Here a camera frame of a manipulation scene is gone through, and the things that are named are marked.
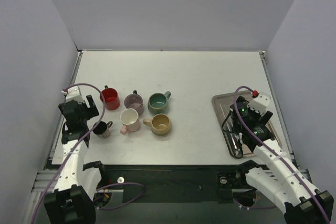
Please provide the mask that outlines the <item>red mug black handle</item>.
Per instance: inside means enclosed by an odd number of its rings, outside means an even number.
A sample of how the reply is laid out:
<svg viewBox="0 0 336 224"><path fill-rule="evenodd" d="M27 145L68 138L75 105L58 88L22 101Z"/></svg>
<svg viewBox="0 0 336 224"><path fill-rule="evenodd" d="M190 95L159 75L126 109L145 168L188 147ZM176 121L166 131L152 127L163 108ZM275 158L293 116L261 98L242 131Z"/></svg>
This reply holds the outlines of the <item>red mug black handle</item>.
<svg viewBox="0 0 336 224"><path fill-rule="evenodd" d="M118 92L114 88L109 88L107 85L104 86L104 89L101 91L100 100L103 102L103 99L106 103L106 108L108 110L116 110L120 106L120 99Z"/></svg>

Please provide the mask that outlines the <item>brown ribbed mug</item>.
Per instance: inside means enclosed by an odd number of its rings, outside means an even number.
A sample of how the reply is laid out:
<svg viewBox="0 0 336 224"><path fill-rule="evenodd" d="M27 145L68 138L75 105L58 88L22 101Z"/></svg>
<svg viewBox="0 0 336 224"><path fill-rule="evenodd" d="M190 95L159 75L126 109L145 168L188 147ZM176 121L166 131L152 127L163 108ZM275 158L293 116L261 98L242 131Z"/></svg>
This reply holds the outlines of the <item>brown ribbed mug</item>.
<svg viewBox="0 0 336 224"><path fill-rule="evenodd" d="M110 127L112 127L113 122L108 123L101 121L94 124L93 133L101 139L107 139L110 136Z"/></svg>

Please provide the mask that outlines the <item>pink mug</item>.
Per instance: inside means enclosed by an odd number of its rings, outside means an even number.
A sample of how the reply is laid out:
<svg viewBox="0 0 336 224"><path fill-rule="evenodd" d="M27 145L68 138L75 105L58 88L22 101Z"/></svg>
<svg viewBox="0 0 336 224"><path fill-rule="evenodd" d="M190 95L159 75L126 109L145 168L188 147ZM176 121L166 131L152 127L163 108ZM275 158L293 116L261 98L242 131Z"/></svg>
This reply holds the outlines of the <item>pink mug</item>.
<svg viewBox="0 0 336 224"><path fill-rule="evenodd" d="M135 109L125 109L120 115L122 128L120 133L125 135L129 132L136 132L140 128L139 114Z"/></svg>

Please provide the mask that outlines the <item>lilac mug black handle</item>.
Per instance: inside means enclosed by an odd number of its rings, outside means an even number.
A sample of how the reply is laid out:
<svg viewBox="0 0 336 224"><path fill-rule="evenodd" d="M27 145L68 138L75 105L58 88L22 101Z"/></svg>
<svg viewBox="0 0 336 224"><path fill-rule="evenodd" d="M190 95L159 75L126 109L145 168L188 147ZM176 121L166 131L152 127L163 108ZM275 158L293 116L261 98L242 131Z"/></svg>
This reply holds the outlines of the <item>lilac mug black handle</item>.
<svg viewBox="0 0 336 224"><path fill-rule="evenodd" d="M135 109L139 116L144 112L143 99L137 93L137 90L134 90L132 94L125 98L124 105L126 109Z"/></svg>

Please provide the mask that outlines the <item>teal green mug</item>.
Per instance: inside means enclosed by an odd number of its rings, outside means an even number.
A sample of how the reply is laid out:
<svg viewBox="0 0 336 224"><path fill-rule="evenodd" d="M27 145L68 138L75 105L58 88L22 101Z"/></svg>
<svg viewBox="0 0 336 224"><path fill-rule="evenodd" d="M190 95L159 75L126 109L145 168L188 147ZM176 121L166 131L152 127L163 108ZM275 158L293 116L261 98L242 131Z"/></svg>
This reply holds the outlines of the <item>teal green mug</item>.
<svg viewBox="0 0 336 224"><path fill-rule="evenodd" d="M154 93L148 99L148 110L151 114L167 114L170 110L169 98L171 92Z"/></svg>

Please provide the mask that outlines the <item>beige wooden mug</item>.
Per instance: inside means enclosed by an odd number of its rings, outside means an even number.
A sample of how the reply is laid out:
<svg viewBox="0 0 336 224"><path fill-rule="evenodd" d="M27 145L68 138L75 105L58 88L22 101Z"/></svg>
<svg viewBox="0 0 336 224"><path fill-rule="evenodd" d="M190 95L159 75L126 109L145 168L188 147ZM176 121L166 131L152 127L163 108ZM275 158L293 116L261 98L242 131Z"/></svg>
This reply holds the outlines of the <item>beige wooden mug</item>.
<svg viewBox="0 0 336 224"><path fill-rule="evenodd" d="M166 114L157 114L152 119L143 119L143 124L148 126L152 133L159 137L167 136L172 129L172 121Z"/></svg>

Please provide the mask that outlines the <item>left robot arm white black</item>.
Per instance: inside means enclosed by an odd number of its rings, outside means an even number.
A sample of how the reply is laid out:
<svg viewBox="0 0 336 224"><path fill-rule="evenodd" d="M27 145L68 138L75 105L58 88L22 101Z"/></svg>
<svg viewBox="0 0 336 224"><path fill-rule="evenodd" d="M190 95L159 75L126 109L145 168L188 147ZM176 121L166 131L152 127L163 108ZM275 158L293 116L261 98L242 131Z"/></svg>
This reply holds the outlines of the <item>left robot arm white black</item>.
<svg viewBox="0 0 336 224"><path fill-rule="evenodd" d="M93 203L96 188L108 182L101 162L84 163L89 147L88 120L99 115L91 95L68 94L59 109L65 118L62 127L63 167L52 193L44 198L51 223L95 223Z"/></svg>

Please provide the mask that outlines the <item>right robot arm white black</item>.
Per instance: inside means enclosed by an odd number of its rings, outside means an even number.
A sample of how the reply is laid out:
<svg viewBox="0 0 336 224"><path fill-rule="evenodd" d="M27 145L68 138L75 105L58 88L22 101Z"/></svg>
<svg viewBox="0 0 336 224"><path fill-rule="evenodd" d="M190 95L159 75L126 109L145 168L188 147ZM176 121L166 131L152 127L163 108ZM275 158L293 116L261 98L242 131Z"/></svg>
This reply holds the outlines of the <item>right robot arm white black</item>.
<svg viewBox="0 0 336 224"><path fill-rule="evenodd" d="M266 127L272 112L267 111L270 97L261 93L251 101L239 96L230 106L231 133L260 158L272 176L254 161L238 167L235 182L251 186L264 194L284 215L286 223L330 223L334 198L321 191L295 167Z"/></svg>

